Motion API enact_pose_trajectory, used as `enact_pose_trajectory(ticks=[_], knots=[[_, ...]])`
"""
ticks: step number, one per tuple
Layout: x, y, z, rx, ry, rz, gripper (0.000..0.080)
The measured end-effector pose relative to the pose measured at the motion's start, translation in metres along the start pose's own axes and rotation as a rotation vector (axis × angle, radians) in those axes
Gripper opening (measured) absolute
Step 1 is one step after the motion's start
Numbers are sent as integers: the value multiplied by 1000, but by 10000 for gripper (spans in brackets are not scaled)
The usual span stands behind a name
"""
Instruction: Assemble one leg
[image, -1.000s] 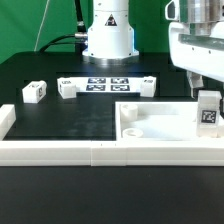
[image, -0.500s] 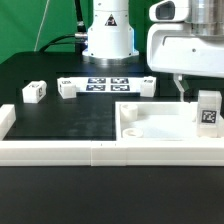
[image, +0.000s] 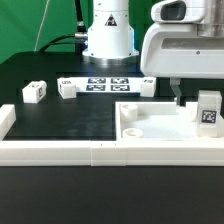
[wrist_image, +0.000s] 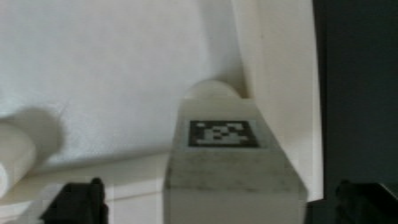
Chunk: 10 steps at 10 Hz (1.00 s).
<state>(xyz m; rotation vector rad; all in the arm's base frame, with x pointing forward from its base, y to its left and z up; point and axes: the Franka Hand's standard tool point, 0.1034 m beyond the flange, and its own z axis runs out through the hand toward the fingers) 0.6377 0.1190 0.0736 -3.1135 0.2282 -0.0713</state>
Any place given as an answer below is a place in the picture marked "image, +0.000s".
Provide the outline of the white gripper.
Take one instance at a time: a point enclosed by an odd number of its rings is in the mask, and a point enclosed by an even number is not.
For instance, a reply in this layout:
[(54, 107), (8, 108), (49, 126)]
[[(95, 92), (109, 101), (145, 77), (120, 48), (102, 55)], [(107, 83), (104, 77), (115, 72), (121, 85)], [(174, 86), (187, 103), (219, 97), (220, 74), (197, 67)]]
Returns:
[(224, 38), (199, 37), (193, 24), (153, 24), (145, 34), (140, 69), (145, 76), (168, 77), (182, 104), (180, 78), (224, 79)]

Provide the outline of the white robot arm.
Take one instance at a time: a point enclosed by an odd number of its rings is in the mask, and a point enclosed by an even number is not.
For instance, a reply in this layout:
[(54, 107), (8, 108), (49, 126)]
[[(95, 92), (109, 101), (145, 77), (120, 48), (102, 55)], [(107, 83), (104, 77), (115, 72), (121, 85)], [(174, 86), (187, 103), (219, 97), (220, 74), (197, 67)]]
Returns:
[(129, 0), (93, 0), (83, 59), (101, 65), (140, 59), (141, 72), (167, 77), (177, 97), (183, 78), (224, 79), (224, 0), (162, 0), (142, 49), (134, 48)]

